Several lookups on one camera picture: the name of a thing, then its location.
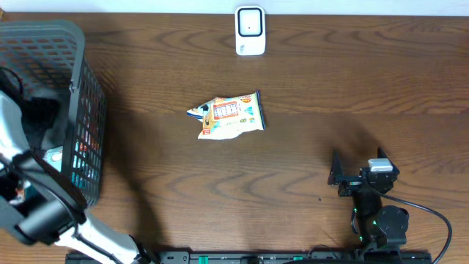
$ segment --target snack bag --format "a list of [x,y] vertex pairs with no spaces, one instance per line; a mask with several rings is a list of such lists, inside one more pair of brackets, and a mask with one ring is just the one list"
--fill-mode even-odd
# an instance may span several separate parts
[[264,130],[259,91],[235,98],[214,98],[188,110],[202,122],[199,139],[233,139],[243,132]]

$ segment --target black cable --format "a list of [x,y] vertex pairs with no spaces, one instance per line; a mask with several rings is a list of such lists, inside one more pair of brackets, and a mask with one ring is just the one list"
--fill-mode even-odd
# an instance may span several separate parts
[[0,66],[0,69],[2,70],[6,70],[7,72],[11,73],[15,78],[16,80],[18,81],[18,83],[20,84],[20,95],[21,97],[23,97],[23,94],[24,94],[24,86],[23,86],[23,82],[21,81],[21,78],[20,76],[18,76],[18,74],[16,74],[14,71],[12,71],[11,69],[5,67],[5,66]]
[[314,246],[309,252],[308,252],[308,258],[311,259],[311,254],[314,252],[314,250],[318,247],[325,247],[327,249],[329,249],[330,253],[332,253],[332,255],[336,258],[336,260],[339,259],[339,257],[337,257],[336,253],[334,253],[334,251],[332,251],[332,248],[328,245],[324,245],[324,244],[320,244],[320,245],[316,245]]
[[415,208],[418,208],[418,209],[421,209],[421,210],[424,210],[428,213],[431,213],[431,214],[434,214],[438,217],[440,217],[446,224],[446,226],[448,227],[448,237],[446,239],[446,243],[445,243],[445,246],[443,246],[443,249],[441,250],[440,254],[438,254],[438,256],[435,258],[435,260],[433,260],[432,264],[437,264],[441,258],[443,257],[443,255],[446,253],[446,250],[448,250],[448,247],[449,247],[449,244],[451,243],[451,238],[453,237],[453,228],[451,227],[451,223],[449,222],[449,220],[444,216],[442,215],[441,213],[438,213],[437,211],[433,210],[433,209],[430,209],[428,207],[425,207],[423,205],[418,205],[416,203],[413,203],[413,202],[409,202],[409,201],[406,201],[406,200],[403,200],[403,199],[399,199],[399,198],[396,198],[396,197],[392,197],[392,196],[389,196],[387,194],[381,194],[379,191],[375,190],[368,182],[368,186],[369,188],[372,190],[372,192],[376,195],[379,195],[381,196],[382,198],[386,198],[386,199],[389,199],[391,201],[395,201],[395,202],[400,202],[402,204],[405,204],[405,205],[410,205],[410,206],[413,206]]
[[46,184],[40,182],[39,180],[36,180],[34,179],[33,177],[29,177],[27,174],[17,170],[15,167],[11,166],[10,164],[8,164],[8,162],[6,162],[4,159],[3,159],[3,156],[1,155],[0,153],[0,163],[2,163],[4,165],[5,168],[8,168],[8,171],[9,172],[13,172],[15,173],[17,176],[23,178],[23,179],[27,179],[28,181],[34,183],[34,184],[37,184],[41,187],[43,187],[45,190],[47,190],[50,194],[52,194],[52,196],[54,196],[61,204],[62,206],[65,208],[65,210],[67,211],[69,217],[72,219],[72,223],[73,223],[73,227],[74,227],[74,231],[73,231],[73,234],[72,234],[72,237],[74,237],[75,239],[77,239],[78,241],[84,243],[85,245],[89,246],[90,248],[92,248],[93,250],[95,250],[96,252],[106,256],[107,258],[109,258],[110,260],[113,260],[115,263],[118,263],[120,264],[121,262],[113,255],[113,254],[110,254],[108,253],[107,251],[105,251],[104,249],[101,249],[99,246],[96,246],[94,245],[93,243],[91,243],[90,241],[88,241],[87,239],[83,238],[83,236],[81,236],[79,233],[78,233],[78,220],[76,219],[75,215],[72,213],[72,209],[73,209],[73,206],[62,196],[60,196],[59,194],[57,194],[53,189],[51,189],[50,187],[48,187]]

